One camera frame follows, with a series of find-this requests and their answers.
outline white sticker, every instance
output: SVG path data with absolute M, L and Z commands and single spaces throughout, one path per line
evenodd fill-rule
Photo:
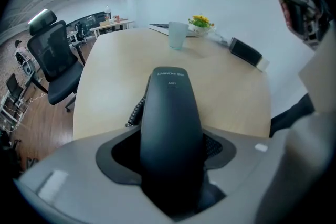
M 268 149 L 268 146 L 266 146 L 264 144 L 256 144 L 256 146 L 254 148 L 258 151 L 266 152 L 267 149 Z
M 65 183 L 67 177 L 68 174 L 66 172 L 54 170 L 47 181 L 43 184 L 37 195 L 45 202 L 52 204 L 57 193 L 61 190 L 62 185 Z

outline wooden table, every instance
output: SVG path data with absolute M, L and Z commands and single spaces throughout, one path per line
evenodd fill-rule
M 268 137 L 265 73 L 203 38 L 188 37 L 174 50 L 167 35 L 137 28 L 98 37 L 79 82 L 73 138 L 123 128 L 158 66 L 187 70 L 202 125 Z
M 94 31 L 94 36 L 96 38 L 98 38 L 98 36 L 99 36 L 99 30 L 100 29 L 110 28 L 110 27 L 113 27 L 113 26 L 124 25 L 124 24 L 127 25 L 127 29 L 128 29 L 129 28 L 129 24 L 133 23 L 133 22 L 134 22 L 133 20 L 121 20 L 120 23 L 114 23 L 114 24 L 110 24 L 110 25 L 98 26 L 98 27 L 95 27 L 95 28 L 91 28 L 90 31 Z

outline cable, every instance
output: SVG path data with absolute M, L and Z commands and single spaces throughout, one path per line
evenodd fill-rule
M 25 112 L 22 114 L 22 117 L 18 120 L 18 122 L 16 123 L 16 125 L 15 125 L 15 128 L 13 129 L 13 130 L 11 130 L 11 131 L 9 131 L 9 130 L 7 130 L 6 128 L 4 128 L 4 130 L 5 131 L 7 131 L 7 132 L 13 132 L 13 131 L 15 131 L 19 126 L 20 126 L 20 124 L 21 124 L 21 121 L 23 120 L 23 118 L 24 118 L 24 116 L 26 115 L 26 113 L 27 113 L 27 111 L 28 111 L 28 108 L 29 108 L 29 106 L 30 106 L 30 104 L 31 103 L 33 103 L 36 99 L 40 99 L 41 97 L 43 97 L 43 96 L 45 96 L 45 95 L 47 95 L 46 93 L 41 93 L 41 95 L 39 96 L 39 97 L 37 97 L 37 98 L 35 98 L 35 99 L 29 99 L 29 103 L 28 103 L 28 106 L 27 106 L 27 108 L 26 108 L 26 110 L 25 110 Z
M 127 121 L 127 123 L 125 124 L 125 127 L 137 126 L 137 125 L 140 124 L 140 121 L 141 121 L 142 115 L 143 115 L 143 109 L 145 107 L 146 95 L 147 95 L 148 85 L 149 85 L 150 80 L 151 80 L 151 76 L 149 76 L 148 81 L 147 81 L 145 95 L 143 96 L 143 98 L 140 100 L 140 102 L 134 108 L 132 114 L 130 115 L 130 117 Z
M 17 113 L 17 111 L 15 111 L 15 110 L 13 110 L 13 109 L 10 109 L 8 106 L 6 106 L 6 105 L 4 105 L 5 107 L 7 107 L 7 109 L 8 110 L 11 110 L 11 111 L 13 111 L 13 112 L 15 112 L 16 114 L 18 114 L 19 115 L 19 113 Z

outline translucent cup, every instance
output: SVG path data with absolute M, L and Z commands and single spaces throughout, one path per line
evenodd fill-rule
M 182 48 L 188 33 L 188 24 L 169 22 L 169 46 L 175 50 Z

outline potted plant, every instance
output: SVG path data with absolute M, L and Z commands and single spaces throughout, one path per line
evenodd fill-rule
M 200 36 L 208 33 L 211 27 L 215 26 L 215 24 L 209 22 L 208 18 L 201 15 L 193 16 L 193 19 L 188 19 L 188 22 L 189 30 L 196 32 Z

